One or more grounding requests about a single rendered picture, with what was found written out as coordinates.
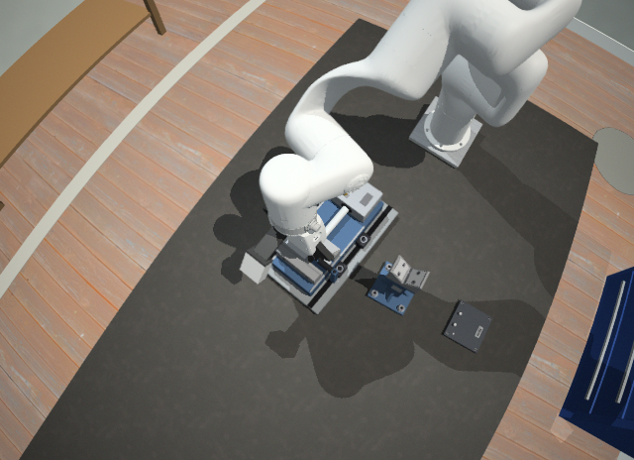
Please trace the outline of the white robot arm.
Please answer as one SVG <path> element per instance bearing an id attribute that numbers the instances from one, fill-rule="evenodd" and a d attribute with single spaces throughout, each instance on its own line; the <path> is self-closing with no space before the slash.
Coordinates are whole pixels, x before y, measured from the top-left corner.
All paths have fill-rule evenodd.
<path id="1" fill-rule="evenodd" d="M 517 114 L 547 72 L 540 49 L 571 22 L 581 1 L 410 0 L 367 58 L 321 76 L 295 106 L 285 139 L 296 155 L 270 159 L 260 174 L 273 226 L 287 235 L 317 233 L 317 204 L 359 190 L 372 176 L 369 156 L 329 114 L 348 91 L 371 86 L 418 100 L 442 74 L 424 133 L 436 149 L 457 151 L 476 113 L 493 127 Z M 240 268 L 257 284 L 287 237 L 273 226 Z"/>

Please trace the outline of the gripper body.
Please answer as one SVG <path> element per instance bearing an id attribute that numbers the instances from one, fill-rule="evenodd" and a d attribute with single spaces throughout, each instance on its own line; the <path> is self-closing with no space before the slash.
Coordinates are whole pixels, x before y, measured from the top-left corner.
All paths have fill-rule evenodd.
<path id="1" fill-rule="evenodd" d="M 299 235 L 287 235 L 280 232 L 283 235 L 286 235 L 286 239 L 289 240 L 292 244 L 294 244 L 297 248 L 303 251 L 305 254 L 312 256 L 316 251 L 316 245 L 321 241 L 324 243 L 327 239 L 325 225 L 321 219 L 321 217 L 317 214 L 317 222 L 321 225 L 320 230 L 316 233 L 313 230 L 308 230 Z"/>

